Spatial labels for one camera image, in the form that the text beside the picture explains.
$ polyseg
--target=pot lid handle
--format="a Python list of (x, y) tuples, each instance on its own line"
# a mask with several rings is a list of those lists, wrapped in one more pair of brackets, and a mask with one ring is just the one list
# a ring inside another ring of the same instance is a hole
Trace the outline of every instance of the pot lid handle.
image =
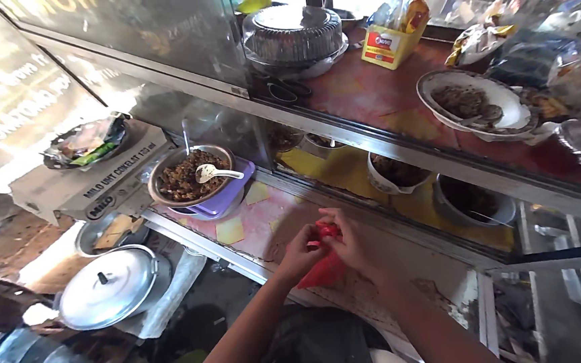
[(98, 280), (100, 280), (102, 285), (106, 285), (109, 282), (109, 279), (103, 273), (98, 273)]

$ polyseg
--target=hand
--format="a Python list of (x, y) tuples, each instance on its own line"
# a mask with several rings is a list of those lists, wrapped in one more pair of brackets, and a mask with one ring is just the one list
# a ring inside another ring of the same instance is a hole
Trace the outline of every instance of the hand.
[(311, 236), (317, 236), (317, 227), (307, 224), (286, 247), (286, 254), (275, 271), (273, 278), (288, 284), (289, 288), (297, 285), (315, 264), (326, 256), (327, 247), (309, 251), (307, 243)]
[(326, 236), (322, 242), (330, 245), (347, 266), (373, 281), (378, 272), (369, 258), (369, 252), (356, 235), (354, 223), (340, 209), (320, 208), (319, 212), (325, 214), (320, 221), (334, 223), (342, 231), (342, 241)]

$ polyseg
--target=milo logo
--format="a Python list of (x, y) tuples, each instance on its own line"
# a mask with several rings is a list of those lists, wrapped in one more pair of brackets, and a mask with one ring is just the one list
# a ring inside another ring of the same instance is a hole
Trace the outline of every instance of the milo logo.
[(90, 220), (100, 219), (100, 217), (105, 215), (105, 210), (113, 207), (115, 204), (116, 199), (114, 196), (106, 196), (98, 204), (94, 205), (91, 210), (86, 212), (86, 217)]

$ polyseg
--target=cardboard box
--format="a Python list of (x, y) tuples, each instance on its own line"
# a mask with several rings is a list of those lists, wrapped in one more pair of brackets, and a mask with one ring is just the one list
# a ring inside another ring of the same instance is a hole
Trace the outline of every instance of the cardboard box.
[(126, 123), (127, 150), (86, 170), (40, 165), (11, 183), (13, 201), (52, 224), (58, 224), (60, 214), (86, 221), (107, 215), (143, 185), (145, 165), (172, 146), (159, 127), (138, 120)]
[(362, 60), (391, 70), (398, 68), (418, 45), (427, 26), (427, 20), (421, 21), (411, 34), (371, 25), (367, 29), (365, 46), (362, 48)]

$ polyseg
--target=yellow box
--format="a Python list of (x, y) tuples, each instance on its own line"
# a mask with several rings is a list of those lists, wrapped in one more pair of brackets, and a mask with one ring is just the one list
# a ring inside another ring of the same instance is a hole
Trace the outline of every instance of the yellow box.
[(424, 19), (412, 34), (388, 29), (380, 25), (371, 25), (367, 29), (365, 46), (362, 48), (362, 60), (388, 69), (396, 69), (420, 41), (425, 31), (427, 20)]

